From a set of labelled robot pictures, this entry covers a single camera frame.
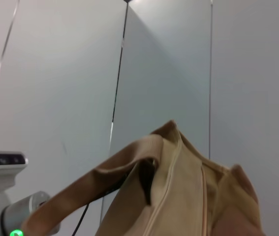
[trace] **led indicator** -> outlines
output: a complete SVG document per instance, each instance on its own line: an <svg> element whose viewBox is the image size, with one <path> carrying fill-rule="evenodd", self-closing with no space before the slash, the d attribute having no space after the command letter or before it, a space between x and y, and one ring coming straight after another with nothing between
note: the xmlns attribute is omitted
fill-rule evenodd
<svg viewBox="0 0 279 236"><path fill-rule="evenodd" d="M23 232L21 230L14 230L9 236L23 236Z"/></svg>

